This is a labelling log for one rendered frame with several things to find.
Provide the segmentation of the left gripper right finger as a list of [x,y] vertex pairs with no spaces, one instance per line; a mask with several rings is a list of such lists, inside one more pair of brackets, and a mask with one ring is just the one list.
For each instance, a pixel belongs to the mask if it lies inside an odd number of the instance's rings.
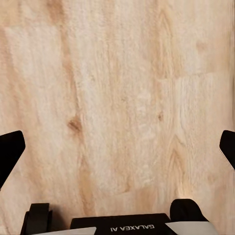
[[235,169],[235,132],[224,130],[220,139],[219,147]]

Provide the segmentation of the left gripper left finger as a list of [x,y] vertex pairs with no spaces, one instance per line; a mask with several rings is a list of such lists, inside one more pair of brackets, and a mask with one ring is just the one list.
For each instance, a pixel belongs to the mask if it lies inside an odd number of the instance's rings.
[[21,130],[0,136],[0,188],[25,150]]

